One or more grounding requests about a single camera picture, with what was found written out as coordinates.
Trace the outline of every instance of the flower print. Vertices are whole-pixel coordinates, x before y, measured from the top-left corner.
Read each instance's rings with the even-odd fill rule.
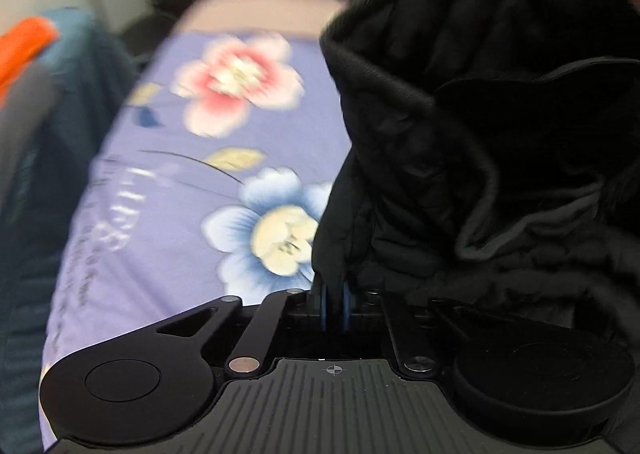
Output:
[[[291,169],[266,168],[242,184],[242,205],[204,219],[209,244],[229,254],[218,268],[228,294],[260,304],[273,291],[311,287],[311,245],[331,186],[303,186]]]
[[[289,43],[275,34],[212,42],[202,60],[178,70],[172,85],[174,94],[193,100],[184,114],[187,129],[222,138],[246,123],[251,103],[296,108],[304,91],[300,75],[284,64],[289,56]]]

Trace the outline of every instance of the silver screw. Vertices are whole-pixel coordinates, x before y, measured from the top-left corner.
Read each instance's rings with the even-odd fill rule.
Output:
[[[260,362],[252,357],[234,358],[229,362],[229,369],[235,373],[253,373],[260,367]]]
[[[409,358],[404,366],[414,373],[429,373],[436,368],[436,362],[428,357]]]

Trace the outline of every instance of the blue flower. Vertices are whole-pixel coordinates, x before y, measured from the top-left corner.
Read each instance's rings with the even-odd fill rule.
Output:
[[[242,206],[204,219],[209,244],[229,254],[218,268],[228,294],[252,305],[273,291],[311,287],[311,244],[331,187],[304,187],[293,170],[266,168],[242,184]]]

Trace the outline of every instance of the yellow leaf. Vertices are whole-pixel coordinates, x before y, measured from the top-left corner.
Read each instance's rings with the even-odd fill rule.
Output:
[[[265,158],[259,150],[226,147],[208,156],[205,163],[221,170],[240,171],[257,167]]]
[[[150,82],[140,84],[136,87],[127,99],[127,103],[133,106],[142,106],[148,103],[162,89],[162,85]]]

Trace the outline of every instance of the purple floral bedsheet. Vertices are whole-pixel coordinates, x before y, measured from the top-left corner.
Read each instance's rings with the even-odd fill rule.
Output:
[[[223,294],[309,288],[350,142],[318,42],[172,37],[92,167],[52,301],[43,372]],[[42,416],[45,447],[54,437]]]

